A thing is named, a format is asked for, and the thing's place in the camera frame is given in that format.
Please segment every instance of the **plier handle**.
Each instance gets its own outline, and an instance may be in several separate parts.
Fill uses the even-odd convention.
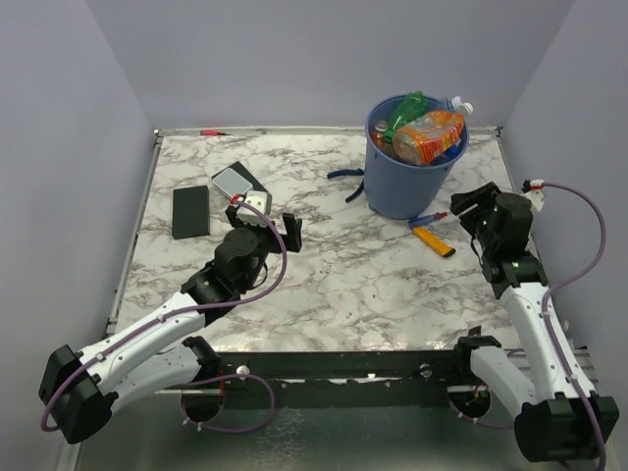
[[[345,177],[345,176],[354,176],[354,177],[362,177],[364,176],[364,171],[362,169],[344,169],[344,170],[336,170],[334,172],[329,172],[327,174],[327,178],[329,180],[335,179],[336,177]],[[344,199],[345,202],[350,203],[355,198],[357,198],[364,191],[364,179],[360,182],[360,186],[355,190],[352,194],[350,194],[347,198]]]

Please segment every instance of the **marble tabletop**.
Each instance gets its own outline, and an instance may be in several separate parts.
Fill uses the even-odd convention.
[[[169,136],[162,143],[139,231],[117,330],[152,312],[213,259],[231,226],[228,201],[210,176],[240,161],[273,194],[271,217],[303,219],[303,248],[288,255],[284,282],[201,331],[220,351],[340,351],[451,348],[481,325],[504,347],[520,346],[480,273],[469,235],[449,216],[430,227],[455,247],[443,259],[407,228],[369,210],[362,194],[345,203],[357,177],[327,180],[364,166],[364,135]],[[450,196],[494,181],[510,189],[496,138],[472,133],[430,211]],[[173,240],[173,189],[210,186],[211,235]],[[281,257],[270,255],[269,280]]]

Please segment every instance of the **bucket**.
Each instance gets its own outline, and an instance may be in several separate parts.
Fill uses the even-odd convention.
[[[405,95],[393,96],[377,105],[366,118],[366,162],[364,164],[364,192],[369,207],[392,219],[410,219],[425,211],[443,186],[449,171],[469,141],[467,125],[460,135],[456,149],[449,149],[428,166],[398,162],[382,152],[371,139],[371,132],[389,117]],[[430,111],[437,109],[438,101],[426,96]]]

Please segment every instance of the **black cable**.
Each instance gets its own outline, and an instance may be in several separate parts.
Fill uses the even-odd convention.
[[[262,285],[264,285],[266,283],[266,279],[268,278],[268,265],[266,265],[266,262],[264,262],[264,278],[262,279],[261,282],[259,282],[257,285],[255,285],[253,288],[251,289],[256,289],[261,287]]]

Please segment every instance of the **black rectangular object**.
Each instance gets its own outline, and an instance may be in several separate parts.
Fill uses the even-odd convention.
[[[246,167],[244,167],[241,163],[239,163],[239,161],[235,162],[234,164],[231,164],[229,167],[226,167],[220,172],[217,172],[216,174],[212,175],[212,180],[214,180],[216,177],[218,177],[221,173],[223,173],[227,169],[233,169],[241,177],[244,177],[245,180],[247,180],[253,185],[253,189],[255,191],[266,191],[268,193],[268,189],[266,189],[262,183],[257,181],[255,177],[253,177],[251,173],[248,170],[246,170]]]
[[[173,191],[173,238],[209,236],[209,188],[193,186]]]

